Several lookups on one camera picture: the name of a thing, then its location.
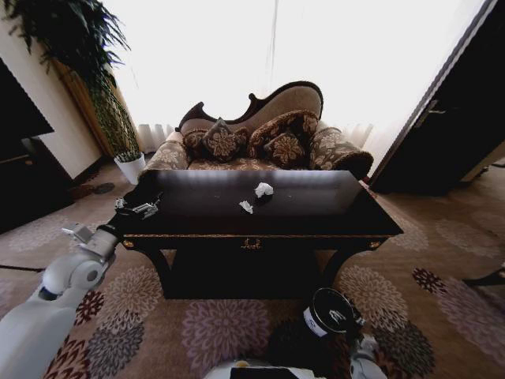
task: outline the gold trim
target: gold trim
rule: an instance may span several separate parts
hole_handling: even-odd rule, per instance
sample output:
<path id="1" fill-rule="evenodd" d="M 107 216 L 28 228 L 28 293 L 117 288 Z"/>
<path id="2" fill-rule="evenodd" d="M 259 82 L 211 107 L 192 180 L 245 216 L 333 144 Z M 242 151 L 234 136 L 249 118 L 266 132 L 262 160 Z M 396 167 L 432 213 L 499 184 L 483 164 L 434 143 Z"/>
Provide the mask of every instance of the gold trim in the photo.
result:
<path id="1" fill-rule="evenodd" d="M 125 235 L 125 238 L 390 238 L 396 235 Z"/>
<path id="2" fill-rule="evenodd" d="M 240 246 L 242 249 L 247 249 L 247 250 L 258 250 L 261 249 L 261 240 L 259 238 L 256 238 L 256 243 L 252 244 L 249 243 L 249 238 L 246 238 L 244 241 L 244 245 Z"/>

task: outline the crumpled tissue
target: crumpled tissue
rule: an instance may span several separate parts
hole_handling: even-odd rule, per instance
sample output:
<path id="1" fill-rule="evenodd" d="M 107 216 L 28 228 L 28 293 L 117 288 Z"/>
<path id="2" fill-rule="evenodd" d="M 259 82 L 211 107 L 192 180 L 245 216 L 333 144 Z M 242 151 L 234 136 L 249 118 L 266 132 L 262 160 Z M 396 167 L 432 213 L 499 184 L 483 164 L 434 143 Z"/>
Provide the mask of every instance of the crumpled tissue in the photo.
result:
<path id="1" fill-rule="evenodd" d="M 258 184 L 254 192 L 256 192 L 256 196 L 258 196 L 258 198 L 262 197 L 263 195 L 273 195 L 274 187 L 270 186 L 268 183 L 261 182 Z"/>
<path id="2" fill-rule="evenodd" d="M 253 206 L 247 201 L 247 200 L 244 200 L 244 201 L 241 201 L 240 203 L 238 203 L 245 211 L 249 212 L 250 214 L 253 213 Z"/>

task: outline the patterned rug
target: patterned rug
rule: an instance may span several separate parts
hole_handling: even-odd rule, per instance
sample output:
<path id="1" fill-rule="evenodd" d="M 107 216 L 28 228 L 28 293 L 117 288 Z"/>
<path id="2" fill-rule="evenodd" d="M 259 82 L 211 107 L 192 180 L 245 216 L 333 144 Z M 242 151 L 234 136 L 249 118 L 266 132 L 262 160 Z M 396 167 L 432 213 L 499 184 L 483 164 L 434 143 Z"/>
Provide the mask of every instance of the patterned rug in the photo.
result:
<path id="1" fill-rule="evenodd" d="M 96 228 L 132 188 L 114 165 L 88 184 L 103 182 L 114 189 L 0 235 L 0 265 L 43 268 L 75 249 L 60 227 L 77 221 Z M 471 289 L 461 281 L 505 261 L 503 188 L 505 170 L 490 167 L 445 197 L 377 196 L 405 234 L 350 258 L 335 287 L 366 318 L 389 378 L 505 377 L 505 286 Z M 307 339 L 300 301 L 167 301 L 147 258 L 121 247 L 117 253 L 103 284 L 79 306 L 45 378 L 200 378 L 239 357 L 349 377 L 345 340 Z M 166 255 L 173 260 L 173 251 Z M 321 266 L 329 258 L 327 251 L 316 255 Z M 0 316 L 32 293 L 40 275 L 0 269 Z"/>

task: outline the carpet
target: carpet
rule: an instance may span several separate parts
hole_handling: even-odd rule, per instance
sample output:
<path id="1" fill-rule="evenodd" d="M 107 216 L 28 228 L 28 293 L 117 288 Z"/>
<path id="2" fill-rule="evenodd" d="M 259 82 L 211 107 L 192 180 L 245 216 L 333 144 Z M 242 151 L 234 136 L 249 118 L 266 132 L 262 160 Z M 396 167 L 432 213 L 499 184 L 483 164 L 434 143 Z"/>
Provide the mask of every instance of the carpet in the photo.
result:
<path id="1" fill-rule="evenodd" d="M 112 164 L 88 184 L 103 182 L 115 187 L 0 235 L 0 265 L 44 268 L 75 249 L 61 226 L 96 228 L 114 214 L 114 199 L 133 188 Z M 505 261 L 503 188 L 505 171 L 490 167 L 445 197 L 377 195 L 405 234 L 350 258 L 334 286 L 367 320 L 388 377 L 505 377 L 505 286 L 471 289 L 461 281 Z M 174 259 L 174 251 L 165 254 Z M 329 255 L 316 252 L 321 267 Z M 303 362 L 328 377 L 349 377 L 345 340 L 300 343 L 302 301 L 165 300 L 147 258 L 121 246 L 117 256 L 80 304 L 45 378 L 200 378 L 239 357 Z M 0 316 L 23 302 L 40 277 L 0 269 Z M 307 358 L 307 349 L 317 354 Z"/>

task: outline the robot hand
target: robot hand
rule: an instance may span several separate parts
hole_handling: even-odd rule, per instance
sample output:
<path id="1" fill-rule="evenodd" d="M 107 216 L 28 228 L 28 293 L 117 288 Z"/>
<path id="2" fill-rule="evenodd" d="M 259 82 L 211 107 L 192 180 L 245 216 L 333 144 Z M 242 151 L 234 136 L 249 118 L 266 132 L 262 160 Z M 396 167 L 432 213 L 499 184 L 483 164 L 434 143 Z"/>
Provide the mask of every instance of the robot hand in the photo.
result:
<path id="1" fill-rule="evenodd" d="M 350 351 L 350 375 L 353 379 L 387 379 L 375 362 L 376 339 L 367 334 L 355 339 Z"/>

